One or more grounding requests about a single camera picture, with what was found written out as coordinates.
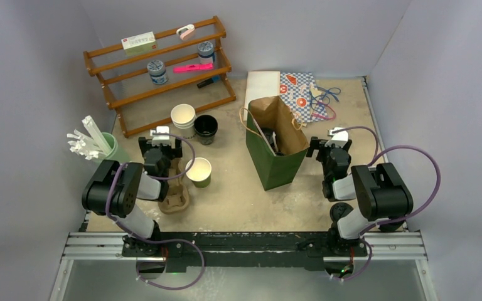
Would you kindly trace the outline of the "white paper cup stack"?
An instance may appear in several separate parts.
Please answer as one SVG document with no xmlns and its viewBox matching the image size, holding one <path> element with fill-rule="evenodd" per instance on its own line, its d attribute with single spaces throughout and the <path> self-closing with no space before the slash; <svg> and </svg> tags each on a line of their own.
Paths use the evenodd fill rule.
<svg viewBox="0 0 482 301">
<path fill-rule="evenodd" d="M 196 157 L 186 164 L 186 176 L 197 188 L 208 187 L 211 183 L 212 165 L 203 157 Z"/>
<path fill-rule="evenodd" d="M 191 105 L 182 103 L 171 110 L 171 121 L 184 138 L 195 135 L 196 110 Z"/>
</svg>

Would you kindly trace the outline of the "green paper bag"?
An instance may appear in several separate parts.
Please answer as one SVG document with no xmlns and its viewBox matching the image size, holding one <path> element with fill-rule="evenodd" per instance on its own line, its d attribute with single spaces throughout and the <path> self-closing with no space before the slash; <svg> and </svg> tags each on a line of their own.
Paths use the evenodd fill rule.
<svg viewBox="0 0 482 301">
<path fill-rule="evenodd" d="M 309 142 L 292 110 L 279 96 L 253 100 L 239 111 L 245 129 L 245 143 L 264 190 L 268 191 L 293 182 Z M 274 156 L 257 132 L 253 119 L 261 128 L 276 133 L 279 152 Z"/>
</svg>

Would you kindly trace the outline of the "white straw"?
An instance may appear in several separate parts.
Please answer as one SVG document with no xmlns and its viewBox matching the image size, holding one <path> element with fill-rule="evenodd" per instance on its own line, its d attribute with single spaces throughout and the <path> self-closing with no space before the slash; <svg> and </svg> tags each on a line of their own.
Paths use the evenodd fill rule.
<svg viewBox="0 0 482 301">
<path fill-rule="evenodd" d="M 268 141 L 266 140 L 266 138 L 264 137 L 264 134 L 262 132 L 262 128 L 260 127 L 260 125 L 257 123 L 257 121 L 255 119 L 253 119 L 253 124 L 255 125 L 255 128 L 257 129 L 257 132 L 259 133 L 259 135 L 261 136 L 261 138 L 263 139 L 263 141 L 265 142 L 267 148 L 271 151 L 271 153 L 276 156 L 276 153 L 273 151 L 273 148 L 269 145 Z"/>
<path fill-rule="evenodd" d="M 273 148 L 273 151 L 275 153 L 279 152 L 279 148 L 277 146 L 277 137 L 275 132 L 272 132 L 270 135 L 270 146 Z"/>
</svg>

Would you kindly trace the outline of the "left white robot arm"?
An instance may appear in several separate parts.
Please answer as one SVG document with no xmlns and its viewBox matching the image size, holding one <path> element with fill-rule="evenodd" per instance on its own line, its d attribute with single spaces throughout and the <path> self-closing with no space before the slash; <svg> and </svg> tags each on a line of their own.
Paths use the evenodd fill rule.
<svg viewBox="0 0 482 301">
<path fill-rule="evenodd" d="M 136 199 L 165 202 L 172 195 L 170 181 L 180 178 L 179 160 L 183 156 L 182 139 L 170 136 L 151 139 L 140 137 L 143 163 L 103 160 L 82 193 L 82 206 L 106 216 L 129 236 L 139 238 L 138 249 L 146 256 L 157 255 L 162 248 L 159 225 L 146 216 Z"/>
</svg>

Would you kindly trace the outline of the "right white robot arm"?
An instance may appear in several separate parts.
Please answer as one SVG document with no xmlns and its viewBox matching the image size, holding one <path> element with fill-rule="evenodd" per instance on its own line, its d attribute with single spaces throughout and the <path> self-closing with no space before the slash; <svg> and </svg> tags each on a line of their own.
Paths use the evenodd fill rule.
<svg viewBox="0 0 482 301">
<path fill-rule="evenodd" d="M 351 165 L 348 140 L 337 145 L 330 140 L 312 137 L 307 157 L 317 151 L 316 160 L 323 168 L 322 192 L 330 202 L 345 204 L 357 200 L 357 208 L 336 219 L 332 228 L 337 232 L 329 235 L 327 246 L 335 255 L 342 255 L 352 246 L 352 240 L 360 237 L 367 227 L 381 219 L 401 218 L 411 213 L 414 202 L 403 179 L 391 163 L 377 164 L 374 169 L 367 165 Z"/>
</svg>

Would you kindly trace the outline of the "green straw holder cup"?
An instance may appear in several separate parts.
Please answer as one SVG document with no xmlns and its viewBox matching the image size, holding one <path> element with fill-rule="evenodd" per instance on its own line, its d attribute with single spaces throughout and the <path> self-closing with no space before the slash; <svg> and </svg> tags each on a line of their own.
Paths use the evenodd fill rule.
<svg viewBox="0 0 482 301">
<path fill-rule="evenodd" d="M 120 146 L 117 139 L 112 134 L 103 132 L 102 135 L 110 147 L 110 152 L 105 157 L 100 156 L 98 159 L 93 159 L 94 162 L 101 163 L 102 160 L 105 159 L 117 161 L 119 163 L 131 161 L 128 153 Z"/>
</svg>

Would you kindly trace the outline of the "black paper cup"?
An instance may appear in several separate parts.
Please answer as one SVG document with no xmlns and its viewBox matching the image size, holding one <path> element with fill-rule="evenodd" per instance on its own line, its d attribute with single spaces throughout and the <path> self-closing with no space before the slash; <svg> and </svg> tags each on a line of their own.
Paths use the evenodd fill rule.
<svg viewBox="0 0 482 301">
<path fill-rule="evenodd" d="M 215 140 L 218 122 L 211 115 L 201 115 L 196 118 L 194 128 L 197 140 L 203 145 L 210 145 Z"/>
</svg>

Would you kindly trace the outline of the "blue checkered paper bag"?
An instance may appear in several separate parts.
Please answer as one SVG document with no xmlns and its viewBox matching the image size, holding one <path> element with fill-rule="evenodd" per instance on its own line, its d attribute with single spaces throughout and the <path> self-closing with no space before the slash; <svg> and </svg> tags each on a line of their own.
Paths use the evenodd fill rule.
<svg viewBox="0 0 482 301">
<path fill-rule="evenodd" d="M 326 106 L 313 100 L 311 89 L 315 87 L 311 72 L 280 72 L 279 95 L 304 124 L 329 120 Z"/>
</svg>

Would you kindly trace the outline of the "wooden shelf rack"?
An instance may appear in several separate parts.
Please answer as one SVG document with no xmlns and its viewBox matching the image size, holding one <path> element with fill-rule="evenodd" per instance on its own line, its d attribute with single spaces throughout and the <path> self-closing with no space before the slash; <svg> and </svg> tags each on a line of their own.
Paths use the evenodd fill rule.
<svg viewBox="0 0 482 301">
<path fill-rule="evenodd" d="M 141 34 L 93 51 L 84 51 L 85 68 L 98 79 L 106 106 L 114 110 L 124 137 L 128 138 L 159 125 L 171 123 L 167 117 L 135 129 L 128 129 L 124 110 L 142 100 L 196 85 L 218 77 L 228 96 L 211 99 L 197 107 L 203 112 L 236 99 L 227 74 L 232 66 L 222 39 L 227 32 L 218 16 L 191 24 L 194 37 L 183 41 L 180 29 Z"/>
</svg>

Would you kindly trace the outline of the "blue lidded jar left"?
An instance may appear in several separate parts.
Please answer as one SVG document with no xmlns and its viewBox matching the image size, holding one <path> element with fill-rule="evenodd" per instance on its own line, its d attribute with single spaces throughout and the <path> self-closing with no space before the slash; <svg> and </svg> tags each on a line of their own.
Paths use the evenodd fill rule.
<svg viewBox="0 0 482 301">
<path fill-rule="evenodd" d="M 151 78 L 151 81 L 155 85 L 163 85 L 168 82 L 168 75 L 166 73 L 166 67 L 161 60 L 152 60 L 147 64 L 147 71 Z"/>
</svg>

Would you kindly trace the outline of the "white paper bag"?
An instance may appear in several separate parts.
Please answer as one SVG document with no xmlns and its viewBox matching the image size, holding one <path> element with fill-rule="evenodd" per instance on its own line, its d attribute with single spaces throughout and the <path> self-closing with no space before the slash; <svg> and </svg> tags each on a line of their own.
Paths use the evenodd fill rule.
<svg viewBox="0 0 482 301">
<path fill-rule="evenodd" d="M 244 108 L 253 100 L 279 95 L 280 75 L 280 71 L 249 71 Z"/>
</svg>

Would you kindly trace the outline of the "black blue marker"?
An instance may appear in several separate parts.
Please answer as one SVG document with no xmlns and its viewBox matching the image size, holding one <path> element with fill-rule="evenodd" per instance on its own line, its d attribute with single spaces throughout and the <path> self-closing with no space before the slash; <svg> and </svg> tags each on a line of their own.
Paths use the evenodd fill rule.
<svg viewBox="0 0 482 301">
<path fill-rule="evenodd" d="M 216 75 L 214 77 L 211 77 L 211 78 L 208 78 L 206 80 L 203 80 L 202 82 L 198 83 L 196 86 L 197 88 L 201 89 L 201 88 L 204 88 L 204 87 L 207 87 L 217 81 L 220 80 L 220 76 L 219 75 Z"/>
</svg>

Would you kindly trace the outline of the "pink marker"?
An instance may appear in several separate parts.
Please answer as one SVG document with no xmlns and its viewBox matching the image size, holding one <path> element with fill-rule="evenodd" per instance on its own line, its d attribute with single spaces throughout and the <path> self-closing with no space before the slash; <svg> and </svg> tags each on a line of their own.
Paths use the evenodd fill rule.
<svg viewBox="0 0 482 301">
<path fill-rule="evenodd" d="M 206 64 L 176 66 L 176 67 L 173 68 L 173 72 L 174 73 L 187 73 L 187 72 L 194 72 L 194 71 L 209 71 L 209 70 L 213 70 L 213 69 L 214 69 L 213 63 L 206 63 Z"/>
</svg>

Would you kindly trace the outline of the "white green box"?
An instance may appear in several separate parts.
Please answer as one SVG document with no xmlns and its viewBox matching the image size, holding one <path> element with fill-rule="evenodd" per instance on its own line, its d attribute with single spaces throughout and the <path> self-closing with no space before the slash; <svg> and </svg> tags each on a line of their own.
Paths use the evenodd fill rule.
<svg viewBox="0 0 482 301">
<path fill-rule="evenodd" d="M 121 39 L 126 56 L 136 56 L 149 53 L 157 48 L 155 35 L 152 31 Z"/>
</svg>

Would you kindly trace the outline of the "blue lidded jar right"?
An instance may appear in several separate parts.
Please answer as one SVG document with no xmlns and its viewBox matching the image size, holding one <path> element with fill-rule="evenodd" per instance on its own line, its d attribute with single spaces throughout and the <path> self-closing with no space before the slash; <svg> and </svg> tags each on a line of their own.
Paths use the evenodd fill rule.
<svg viewBox="0 0 482 301">
<path fill-rule="evenodd" d="M 215 47 L 211 41 L 197 44 L 197 52 L 200 64 L 206 65 L 215 62 Z"/>
</svg>

